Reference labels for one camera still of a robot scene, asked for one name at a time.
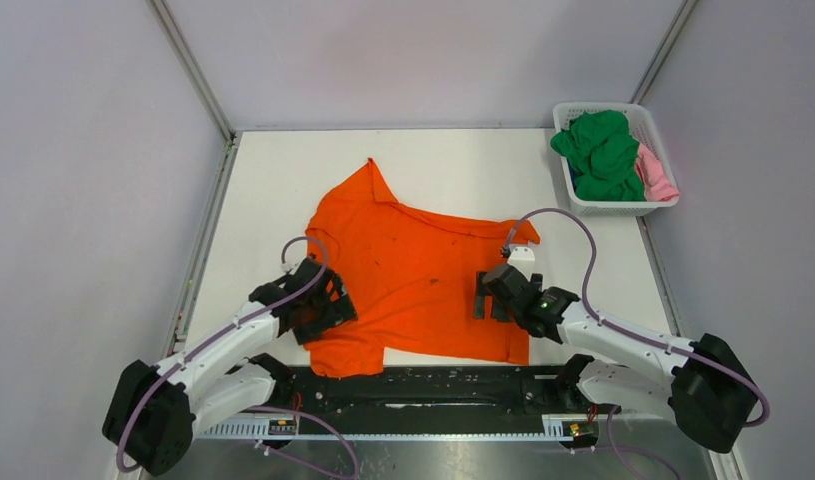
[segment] laundry basket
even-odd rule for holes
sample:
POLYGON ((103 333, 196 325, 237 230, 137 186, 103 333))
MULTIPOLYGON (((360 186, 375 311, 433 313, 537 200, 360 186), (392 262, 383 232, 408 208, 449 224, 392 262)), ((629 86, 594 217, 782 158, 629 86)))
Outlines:
MULTIPOLYGON (((663 164, 663 171, 673 185, 675 177, 669 166, 669 158, 663 148, 663 142, 654 126, 654 120, 645 108, 630 103, 593 103, 593 102, 569 102, 560 103, 554 107, 554 128, 568 129, 569 122, 580 117, 584 112, 596 113, 604 110, 616 110, 625 114, 628 125, 631 128, 631 135, 645 144, 652 153, 657 156, 663 164)), ((575 195, 575 187, 572 184, 572 175, 569 168, 569 161, 566 157, 560 157, 563 165, 563 177, 566 179, 566 191, 569 194, 569 203, 572 213, 576 215, 610 215, 610 216, 633 216, 641 217, 655 209, 671 207, 678 203, 678 198, 666 202, 595 202, 581 200, 575 195)))

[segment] white wall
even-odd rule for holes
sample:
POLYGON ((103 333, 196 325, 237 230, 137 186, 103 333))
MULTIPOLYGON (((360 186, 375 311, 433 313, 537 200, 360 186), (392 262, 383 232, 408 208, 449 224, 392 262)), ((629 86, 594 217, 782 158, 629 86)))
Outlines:
POLYGON ((171 0, 231 124, 517 127, 628 101, 681 0, 171 0))
POLYGON ((107 474, 222 143, 145 2, 0 2, 0 479, 107 474))
POLYGON ((772 402, 752 480, 815 478, 815 0, 701 2, 646 105, 682 188, 651 217, 679 313, 772 402))

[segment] robotic arm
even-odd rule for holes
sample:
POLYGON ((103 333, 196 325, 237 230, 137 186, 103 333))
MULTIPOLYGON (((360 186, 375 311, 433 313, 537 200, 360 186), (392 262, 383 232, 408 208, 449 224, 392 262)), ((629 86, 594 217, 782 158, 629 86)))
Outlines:
POLYGON ((541 289, 540 277, 533 275, 530 248, 515 245, 505 253, 507 263, 484 274, 481 283, 501 303, 508 321, 512 317, 533 337, 585 348, 618 362, 575 355, 559 380, 592 403, 655 414, 675 423, 703 447, 731 451, 758 398, 723 373, 730 370, 751 381, 727 343, 709 334, 696 342, 654 332, 597 308, 594 317, 578 295, 558 287, 541 289), (639 339, 656 339, 666 348, 639 339), (712 368, 711 362, 699 361, 698 356, 725 368, 712 368))
POLYGON ((293 331, 299 344, 318 339, 357 313, 339 275, 306 258, 291 273, 257 287, 229 325, 153 366, 137 360, 121 374, 103 434, 115 444, 137 403, 158 380, 130 431, 125 452, 152 475, 161 475, 186 453, 195 435, 249 407, 285 403, 293 391, 292 371, 262 354, 278 336, 293 331), (305 290, 271 311, 281 299, 305 290), (247 359, 241 366, 240 359, 247 359))

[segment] white table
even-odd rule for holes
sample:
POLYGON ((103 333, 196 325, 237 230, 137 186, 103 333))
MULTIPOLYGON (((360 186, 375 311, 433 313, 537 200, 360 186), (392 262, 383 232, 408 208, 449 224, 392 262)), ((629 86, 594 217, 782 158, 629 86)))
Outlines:
MULTIPOLYGON (((302 235, 321 198, 373 157, 404 204, 469 218, 518 218, 540 207, 568 206, 553 130, 363 130, 247 132, 222 205, 197 295, 187 343, 223 326, 248 293, 278 278, 280 250, 302 235)), ((635 218, 584 219, 599 248, 590 296, 599 308, 653 330, 669 332, 655 277, 635 218)), ((544 285, 580 292, 590 258, 586 238, 568 219, 532 219, 542 237, 534 247, 544 285)), ((306 245, 290 250, 300 260, 306 245)), ((290 365, 310 356, 285 335, 267 348, 290 365)), ((532 365, 562 364, 574 350, 531 339, 532 365)), ((387 349, 387 365, 475 365, 479 360, 387 349)))

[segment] wrinkled orange fabric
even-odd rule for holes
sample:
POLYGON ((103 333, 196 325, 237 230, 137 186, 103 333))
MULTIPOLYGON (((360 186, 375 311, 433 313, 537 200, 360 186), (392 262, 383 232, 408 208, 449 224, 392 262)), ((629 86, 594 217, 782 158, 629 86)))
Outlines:
MULTIPOLYGON (((357 320, 309 343, 318 375, 373 375, 384 347, 431 355, 528 363, 528 335, 514 323, 473 318, 476 274, 504 260, 514 220, 490 222, 402 205, 372 159, 322 199, 307 235, 322 241, 357 320)), ((539 243, 530 223, 517 243, 539 243)), ((312 242, 309 252, 321 258, 312 242)))

